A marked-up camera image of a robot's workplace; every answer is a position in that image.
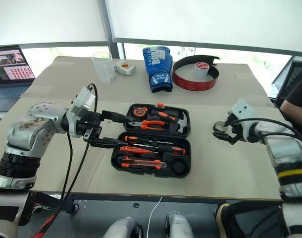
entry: black office chair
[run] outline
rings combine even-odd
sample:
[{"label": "black office chair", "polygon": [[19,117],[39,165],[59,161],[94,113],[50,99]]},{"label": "black office chair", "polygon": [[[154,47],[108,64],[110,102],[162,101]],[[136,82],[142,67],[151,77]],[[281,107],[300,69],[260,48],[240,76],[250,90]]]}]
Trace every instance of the black office chair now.
[{"label": "black office chair", "polygon": [[297,85],[297,83],[302,79],[302,61],[293,61],[290,70],[282,84],[282,87],[272,101],[276,107],[280,108],[284,100],[287,98],[288,94]]}]

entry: person's arm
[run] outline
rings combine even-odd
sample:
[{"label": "person's arm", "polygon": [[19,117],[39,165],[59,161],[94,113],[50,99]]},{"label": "person's arm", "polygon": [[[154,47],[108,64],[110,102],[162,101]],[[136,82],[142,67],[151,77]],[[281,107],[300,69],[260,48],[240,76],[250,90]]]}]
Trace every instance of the person's arm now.
[{"label": "person's arm", "polygon": [[294,122],[302,125],[302,107],[296,106],[285,100],[280,109]]}]

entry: orange-handled pliers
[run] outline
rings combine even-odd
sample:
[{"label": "orange-handled pliers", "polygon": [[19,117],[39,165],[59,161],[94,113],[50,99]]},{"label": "orange-handled pliers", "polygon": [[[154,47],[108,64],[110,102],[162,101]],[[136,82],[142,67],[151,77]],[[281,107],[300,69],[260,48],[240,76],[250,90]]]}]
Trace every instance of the orange-handled pliers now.
[{"label": "orange-handled pliers", "polygon": [[149,125],[161,125],[166,126],[167,123],[161,120],[143,120],[143,121],[133,121],[129,122],[129,125],[139,126],[142,130],[164,130],[164,128],[154,128]]}]

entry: boxing glove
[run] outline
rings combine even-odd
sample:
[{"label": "boxing glove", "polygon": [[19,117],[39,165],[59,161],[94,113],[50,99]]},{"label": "boxing glove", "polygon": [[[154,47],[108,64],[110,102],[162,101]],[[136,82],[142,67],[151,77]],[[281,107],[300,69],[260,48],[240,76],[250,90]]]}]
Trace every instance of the boxing glove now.
[{"label": "boxing glove", "polygon": [[170,55],[170,49],[164,46],[147,47],[142,52],[151,91],[153,93],[160,90],[171,92],[173,85],[170,72],[173,59]]}]

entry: clear measuring cup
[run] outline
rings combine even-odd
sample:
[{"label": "clear measuring cup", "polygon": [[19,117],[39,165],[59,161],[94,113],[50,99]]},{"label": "clear measuring cup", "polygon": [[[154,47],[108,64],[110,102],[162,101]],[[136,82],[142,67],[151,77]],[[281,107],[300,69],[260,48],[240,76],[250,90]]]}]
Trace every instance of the clear measuring cup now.
[{"label": "clear measuring cup", "polygon": [[112,83],[116,80],[115,69],[110,53],[97,52],[92,56],[92,62],[99,82]]}]

